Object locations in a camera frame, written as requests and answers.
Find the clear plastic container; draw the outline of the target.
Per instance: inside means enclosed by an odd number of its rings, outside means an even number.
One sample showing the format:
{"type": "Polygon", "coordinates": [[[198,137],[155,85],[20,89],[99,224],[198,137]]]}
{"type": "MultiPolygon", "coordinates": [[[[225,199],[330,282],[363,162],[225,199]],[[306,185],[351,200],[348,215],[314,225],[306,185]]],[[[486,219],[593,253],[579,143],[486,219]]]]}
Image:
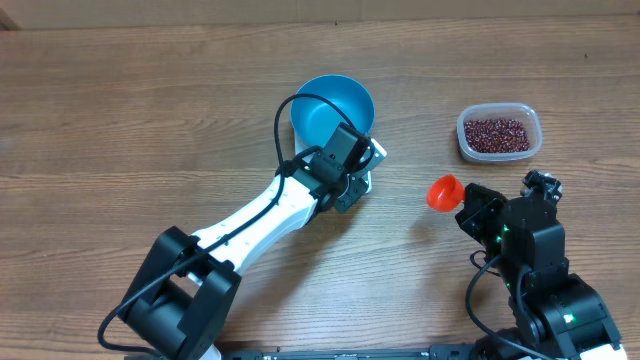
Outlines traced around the clear plastic container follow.
{"type": "Polygon", "coordinates": [[[536,112],[522,103],[488,103],[473,105],[465,109],[457,120],[457,136],[462,157],[475,163],[500,163],[517,161],[535,155],[542,146],[543,133],[536,112]],[[479,153],[469,147],[463,126],[475,119],[510,118],[520,121],[527,131],[530,147],[516,153],[479,153]]]}

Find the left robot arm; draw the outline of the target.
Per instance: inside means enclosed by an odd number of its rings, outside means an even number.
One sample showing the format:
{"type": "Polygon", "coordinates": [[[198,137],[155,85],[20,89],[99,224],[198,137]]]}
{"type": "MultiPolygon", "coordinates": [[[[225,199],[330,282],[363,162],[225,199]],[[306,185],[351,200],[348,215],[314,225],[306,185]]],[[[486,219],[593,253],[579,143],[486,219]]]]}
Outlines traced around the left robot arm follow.
{"type": "Polygon", "coordinates": [[[219,359],[220,336],[243,274],[282,237],[319,213],[346,212],[370,189],[387,156],[374,139],[340,124],[324,146],[283,161],[269,187],[225,220],[155,240],[115,314],[156,359],[219,359]]]}

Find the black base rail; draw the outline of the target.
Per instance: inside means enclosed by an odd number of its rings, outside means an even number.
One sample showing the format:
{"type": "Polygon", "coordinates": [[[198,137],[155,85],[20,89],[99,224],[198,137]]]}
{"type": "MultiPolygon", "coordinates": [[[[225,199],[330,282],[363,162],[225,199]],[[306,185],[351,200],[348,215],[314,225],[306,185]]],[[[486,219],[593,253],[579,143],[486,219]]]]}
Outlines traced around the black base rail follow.
{"type": "Polygon", "coordinates": [[[220,352],[211,346],[199,360],[472,360],[500,359],[497,354],[481,354],[472,344],[439,344],[418,349],[333,350],[261,352],[241,350],[220,352]]]}

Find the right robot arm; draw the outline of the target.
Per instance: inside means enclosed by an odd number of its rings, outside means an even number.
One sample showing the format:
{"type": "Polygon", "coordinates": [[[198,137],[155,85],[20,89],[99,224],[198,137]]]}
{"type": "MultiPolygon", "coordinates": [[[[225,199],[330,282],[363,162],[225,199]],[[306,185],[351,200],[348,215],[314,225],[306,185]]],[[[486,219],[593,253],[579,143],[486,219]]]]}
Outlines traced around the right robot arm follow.
{"type": "Polygon", "coordinates": [[[570,272],[566,233],[557,218],[557,180],[528,180],[520,196],[471,183],[459,227],[485,252],[482,273],[495,269],[509,291],[516,325],[488,330],[477,359],[620,359],[621,334],[597,291],[570,272]]]}

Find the red beans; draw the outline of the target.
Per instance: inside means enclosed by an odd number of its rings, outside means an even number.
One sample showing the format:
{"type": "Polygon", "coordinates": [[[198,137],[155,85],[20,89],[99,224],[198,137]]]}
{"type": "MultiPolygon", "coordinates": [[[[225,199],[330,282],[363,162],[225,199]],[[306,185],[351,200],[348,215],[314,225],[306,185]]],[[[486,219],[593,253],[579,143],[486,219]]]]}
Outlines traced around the red beans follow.
{"type": "Polygon", "coordinates": [[[530,147],[524,125],[515,119],[475,119],[463,126],[469,147],[479,153],[516,153],[530,147]]]}

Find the red measuring scoop blue handle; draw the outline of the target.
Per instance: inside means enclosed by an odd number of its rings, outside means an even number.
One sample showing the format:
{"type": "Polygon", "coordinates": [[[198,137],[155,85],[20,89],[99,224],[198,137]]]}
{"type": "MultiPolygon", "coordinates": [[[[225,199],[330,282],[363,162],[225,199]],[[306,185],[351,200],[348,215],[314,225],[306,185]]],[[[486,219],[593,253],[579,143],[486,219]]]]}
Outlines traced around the red measuring scoop blue handle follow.
{"type": "Polygon", "coordinates": [[[427,205],[438,212],[450,212],[465,199],[463,184],[453,175],[439,178],[429,189],[427,205]]]}

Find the white kitchen scale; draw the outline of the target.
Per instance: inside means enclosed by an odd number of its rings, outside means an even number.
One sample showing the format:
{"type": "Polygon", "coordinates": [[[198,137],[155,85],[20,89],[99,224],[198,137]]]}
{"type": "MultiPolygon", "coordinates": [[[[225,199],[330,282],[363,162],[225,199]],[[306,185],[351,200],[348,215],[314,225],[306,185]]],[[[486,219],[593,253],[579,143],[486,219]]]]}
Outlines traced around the white kitchen scale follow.
{"type": "MultiPolygon", "coordinates": [[[[298,153],[302,152],[303,150],[305,150],[307,148],[309,148],[309,145],[305,144],[303,142],[302,138],[299,136],[299,134],[294,132],[294,151],[295,151],[295,154],[298,154],[298,153]]],[[[369,194],[372,191],[372,188],[373,188],[371,172],[367,172],[363,176],[363,179],[367,184],[366,194],[369,194]]]]}

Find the blue bowl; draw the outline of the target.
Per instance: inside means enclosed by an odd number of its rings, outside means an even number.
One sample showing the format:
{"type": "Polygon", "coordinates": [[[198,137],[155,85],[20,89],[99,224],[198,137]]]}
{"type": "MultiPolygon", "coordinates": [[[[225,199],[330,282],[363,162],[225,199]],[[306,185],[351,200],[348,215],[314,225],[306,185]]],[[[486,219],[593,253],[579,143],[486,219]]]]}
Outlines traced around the blue bowl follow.
{"type": "MultiPolygon", "coordinates": [[[[309,80],[299,94],[321,96],[336,105],[356,127],[369,135],[374,127],[376,110],[369,91],[358,81],[345,75],[322,75],[309,80]]],[[[325,102],[299,98],[292,102],[291,123],[305,146],[325,146],[344,118],[325,102]]]]}

